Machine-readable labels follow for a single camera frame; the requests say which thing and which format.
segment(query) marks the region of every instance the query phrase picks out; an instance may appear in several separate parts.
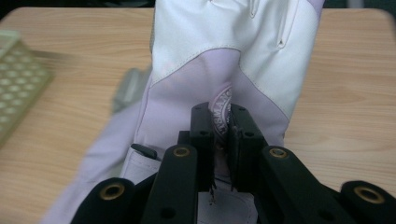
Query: wooden surface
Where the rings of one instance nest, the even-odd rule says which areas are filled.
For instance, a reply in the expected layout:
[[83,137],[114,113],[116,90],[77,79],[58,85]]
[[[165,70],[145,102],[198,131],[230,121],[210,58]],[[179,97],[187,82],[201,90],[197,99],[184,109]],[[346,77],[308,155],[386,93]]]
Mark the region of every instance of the wooden surface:
[[[0,223],[37,223],[70,183],[121,77],[150,63],[151,24],[152,9],[20,8],[1,21],[55,79],[0,147]],[[322,14],[286,147],[331,188],[363,179],[396,196],[394,40],[382,11]]]

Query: beige plastic basket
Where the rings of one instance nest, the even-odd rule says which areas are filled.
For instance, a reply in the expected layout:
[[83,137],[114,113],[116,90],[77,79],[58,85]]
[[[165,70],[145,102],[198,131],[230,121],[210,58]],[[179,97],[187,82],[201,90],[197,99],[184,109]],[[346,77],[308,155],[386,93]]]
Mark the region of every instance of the beige plastic basket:
[[0,30],[0,146],[50,78],[17,32]]

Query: black object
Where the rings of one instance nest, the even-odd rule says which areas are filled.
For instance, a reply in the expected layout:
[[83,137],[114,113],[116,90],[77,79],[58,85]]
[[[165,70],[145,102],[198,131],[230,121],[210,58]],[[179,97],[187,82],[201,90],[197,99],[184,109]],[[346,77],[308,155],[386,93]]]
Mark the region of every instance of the black object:
[[[166,150],[156,175],[137,185],[121,178],[98,184],[72,223],[196,223],[197,192],[210,190],[214,181],[207,107],[191,110],[191,129]],[[156,157],[149,148],[134,147]],[[290,150],[267,146],[239,105],[231,106],[227,148],[232,186],[253,193],[259,223],[396,223],[396,199],[390,194],[363,181],[345,183],[340,193],[321,185]]]

